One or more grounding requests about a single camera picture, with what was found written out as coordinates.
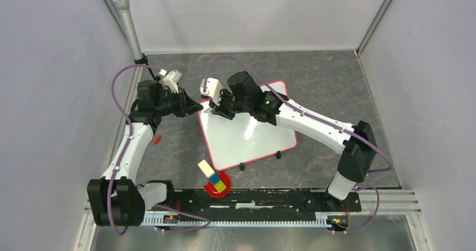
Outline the pink framed whiteboard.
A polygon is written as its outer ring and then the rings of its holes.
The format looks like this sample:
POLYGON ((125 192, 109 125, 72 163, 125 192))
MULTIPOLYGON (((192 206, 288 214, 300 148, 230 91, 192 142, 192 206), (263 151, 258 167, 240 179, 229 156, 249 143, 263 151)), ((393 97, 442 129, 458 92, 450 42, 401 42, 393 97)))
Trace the pink framed whiteboard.
POLYGON ((236 114, 233 120, 228 120, 208 112, 208 99, 200 104, 203 109, 198 120, 210 163, 217 171, 274 156, 297 146, 297 134, 291 129, 259 122, 247 113, 236 114))

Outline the silver microphone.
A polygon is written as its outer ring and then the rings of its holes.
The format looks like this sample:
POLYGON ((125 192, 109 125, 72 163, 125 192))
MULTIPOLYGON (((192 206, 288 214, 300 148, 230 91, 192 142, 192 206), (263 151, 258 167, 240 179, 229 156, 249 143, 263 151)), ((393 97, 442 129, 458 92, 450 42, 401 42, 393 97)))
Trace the silver microphone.
POLYGON ((130 11, 130 0, 112 0, 112 2, 120 16, 133 59, 134 61, 140 61, 143 58, 143 54, 130 11))

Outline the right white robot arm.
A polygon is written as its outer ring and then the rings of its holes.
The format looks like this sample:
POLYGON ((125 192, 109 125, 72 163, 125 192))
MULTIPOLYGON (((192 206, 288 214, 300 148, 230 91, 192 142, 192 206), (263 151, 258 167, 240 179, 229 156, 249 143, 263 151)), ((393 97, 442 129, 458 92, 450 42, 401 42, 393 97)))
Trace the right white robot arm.
POLYGON ((356 184, 364 181, 377 154, 371 126, 364 121, 356 125, 337 121, 310 111, 269 84, 259 86, 246 71, 233 74, 227 85, 223 87, 214 78, 202 80, 200 94, 210 99, 214 115, 232 120, 239 113, 247 113, 259 122, 304 134, 340 155, 324 203, 332 211, 341 209, 356 184))

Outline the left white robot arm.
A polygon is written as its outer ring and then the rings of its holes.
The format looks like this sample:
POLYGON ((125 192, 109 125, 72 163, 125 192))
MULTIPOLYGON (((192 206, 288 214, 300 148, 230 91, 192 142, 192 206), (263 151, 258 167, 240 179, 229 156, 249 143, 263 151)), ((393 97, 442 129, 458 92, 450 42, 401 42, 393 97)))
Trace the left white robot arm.
POLYGON ((126 120, 120 147, 99 179, 87 185, 91 211, 97 226, 139 226, 155 205, 170 210, 176 194, 169 180, 152 180, 138 188, 136 176, 148 144, 164 116, 188 117, 203 109, 183 88, 176 93, 154 80, 138 83, 138 98, 126 120))

